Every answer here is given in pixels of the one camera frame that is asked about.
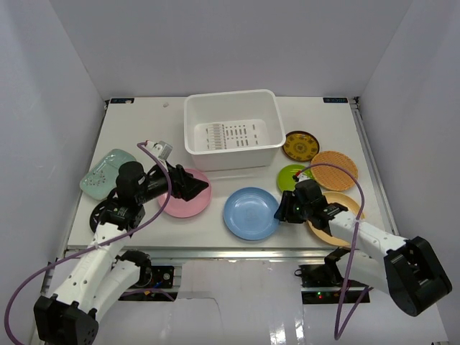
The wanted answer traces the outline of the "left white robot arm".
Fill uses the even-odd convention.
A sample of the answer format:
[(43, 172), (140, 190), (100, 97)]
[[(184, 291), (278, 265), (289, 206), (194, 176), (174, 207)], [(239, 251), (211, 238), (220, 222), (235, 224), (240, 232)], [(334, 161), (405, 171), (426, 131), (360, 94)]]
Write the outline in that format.
[(122, 251), (144, 218), (144, 204), (159, 196), (191, 201), (208, 187), (181, 165), (165, 163), (145, 172), (139, 162), (124, 163), (115, 189), (93, 210), (88, 251), (62, 285), (34, 305), (39, 338), (51, 344), (92, 344), (108, 309), (131, 286), (143, 287), (152, 278), (145, 253)]

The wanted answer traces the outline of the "beige round plate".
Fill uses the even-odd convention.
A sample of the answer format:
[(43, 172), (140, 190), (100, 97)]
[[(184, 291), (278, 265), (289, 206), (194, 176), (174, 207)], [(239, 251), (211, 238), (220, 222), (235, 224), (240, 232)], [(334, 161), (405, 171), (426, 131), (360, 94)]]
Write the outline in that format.
[[(323, 195), (329, 203), (339, 203), (347, 207), (355, 216), (358, 214), (360, 205), (349, 196), (335, 191), (327, 191)], [(320, 240), (333, 247), (350, 247), (350, 243), (347, 241), (326, 234), (324, 231), (315, 228), (310, 221), (308, 222), (308, 227)]]

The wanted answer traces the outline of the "dark yellow patterned plate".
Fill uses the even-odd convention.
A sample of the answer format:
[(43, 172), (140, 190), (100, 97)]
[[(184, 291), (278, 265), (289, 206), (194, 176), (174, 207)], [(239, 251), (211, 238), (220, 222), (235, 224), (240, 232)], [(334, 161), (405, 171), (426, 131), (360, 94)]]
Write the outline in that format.
[(286, 134), (282, 151), (295, 162), (310, 162), (321, 150), (319, 141), (310, 133), (291, 131)]

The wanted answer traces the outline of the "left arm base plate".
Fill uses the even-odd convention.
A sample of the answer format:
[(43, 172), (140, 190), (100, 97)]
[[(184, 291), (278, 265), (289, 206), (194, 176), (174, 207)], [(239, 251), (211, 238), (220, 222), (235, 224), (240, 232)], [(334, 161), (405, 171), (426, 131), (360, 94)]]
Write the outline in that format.
[(177, 292), (173, 292), (175, 268), (173, 266), (151, 266), (141, 274), (120, 301), (173, 302)]

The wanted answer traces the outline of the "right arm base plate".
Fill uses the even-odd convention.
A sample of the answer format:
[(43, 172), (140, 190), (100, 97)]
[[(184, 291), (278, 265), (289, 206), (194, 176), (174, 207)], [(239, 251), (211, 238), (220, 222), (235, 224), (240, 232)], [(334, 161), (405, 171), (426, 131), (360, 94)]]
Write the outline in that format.
[[(303, 264), (295, 271), (294, 276), (301, 280), (301, 296), (303, 305), (336, 305), (339, 303), (342, 281), (326, 273), (324, 264)], [(365, 285), (354, 280), (348, 281), (345, 289), (345, 304), (358, 301)]]

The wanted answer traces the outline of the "orange woven round plate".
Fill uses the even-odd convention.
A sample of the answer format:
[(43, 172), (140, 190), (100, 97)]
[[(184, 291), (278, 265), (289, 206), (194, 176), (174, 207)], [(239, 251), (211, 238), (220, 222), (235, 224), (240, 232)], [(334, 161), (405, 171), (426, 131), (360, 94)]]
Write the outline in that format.
[(358, 180), (359, 171), (354, 161), (345, 154), (337, 151), (318, 153), (312, 160), (311, 170), (313, 178), (324, 188), (342, 192), (352, 188), (354, 180), (345, 173), (345, 169), (355, 180)]

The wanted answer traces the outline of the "mint green rectangular plate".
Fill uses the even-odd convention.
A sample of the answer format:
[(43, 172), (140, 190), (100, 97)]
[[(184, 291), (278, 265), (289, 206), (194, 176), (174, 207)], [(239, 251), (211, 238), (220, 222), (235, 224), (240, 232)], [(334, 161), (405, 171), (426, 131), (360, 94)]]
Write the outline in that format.
[(80, 189), (92, 199), (102, 201), (116, 187), (119, 168), (135, 161), (133, 155), (122, 149), (111, 150), (80, 181)]

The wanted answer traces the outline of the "pink round plate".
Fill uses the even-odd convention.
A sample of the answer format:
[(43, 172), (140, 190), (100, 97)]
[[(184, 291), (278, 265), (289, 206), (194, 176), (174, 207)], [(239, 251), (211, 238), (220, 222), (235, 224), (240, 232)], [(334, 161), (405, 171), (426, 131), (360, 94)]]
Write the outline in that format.
[(200, 192), (191, 201), (171, 197), (164, 212), (179, 219), (186, 219), (198, 215), (209, 205), (212, 198), (212, 188), (209, 179), (200, 171), (186, 168), (187, 173), (191, 173), (194, 178), (208, 183), (207, 189)]

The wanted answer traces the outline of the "green round plate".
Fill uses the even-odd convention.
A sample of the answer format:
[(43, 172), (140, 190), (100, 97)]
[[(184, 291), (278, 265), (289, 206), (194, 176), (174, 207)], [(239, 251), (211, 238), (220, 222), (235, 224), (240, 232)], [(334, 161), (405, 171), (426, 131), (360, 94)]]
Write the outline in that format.
[[(293, 176), (297, 171), (301, 171), (304, 168), (303, 165), (287, 165), (282, 168), (277, 175), (277, 187), (279, 191), (282, 193), (286, 190), (294, 190), (297, 183), (293, 180)], [(310, 180), (314, 179), (309, 169), (305, 170), (305, 173), (310, 177)]]

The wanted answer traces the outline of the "blue round plate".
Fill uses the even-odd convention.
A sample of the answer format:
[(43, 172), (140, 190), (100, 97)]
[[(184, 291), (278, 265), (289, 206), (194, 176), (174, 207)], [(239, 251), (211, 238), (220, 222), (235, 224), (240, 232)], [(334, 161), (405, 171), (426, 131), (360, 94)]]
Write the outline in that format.
[(260, 241), (272, 236), (280, 222), (274, 218), (279, 203), (266, 190), (241, 188), (232, 193), (224, 205), (224, 223), (229, 231), (247, 241)]

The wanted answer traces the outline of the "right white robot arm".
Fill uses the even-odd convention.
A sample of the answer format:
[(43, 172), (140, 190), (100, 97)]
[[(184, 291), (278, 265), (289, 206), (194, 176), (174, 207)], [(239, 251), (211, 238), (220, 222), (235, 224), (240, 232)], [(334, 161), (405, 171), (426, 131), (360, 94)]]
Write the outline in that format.
[(418, 316), (452, 291), (427, 240), (406, 239), (357, 220), (346, 206), (329, 203), (313, 180), (285, 191), (274, 217), (291, 224), (310, 222), (324, 234), (349, 243), (328, 254), (310, 273), (314, 282), (339, 287), (357, 281), (388, 294), (409, 316)]

